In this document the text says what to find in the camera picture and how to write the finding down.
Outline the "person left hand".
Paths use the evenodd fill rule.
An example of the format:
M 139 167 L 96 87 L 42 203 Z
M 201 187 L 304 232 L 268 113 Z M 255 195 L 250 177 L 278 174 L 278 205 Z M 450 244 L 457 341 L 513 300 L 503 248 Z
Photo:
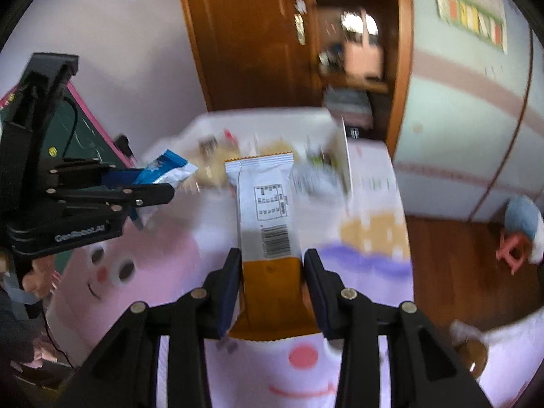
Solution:
M 22 279 L 25 292 L 42 299 L 53 289 L 54 256 L 47 256 L 32 262 L 32 270 Z

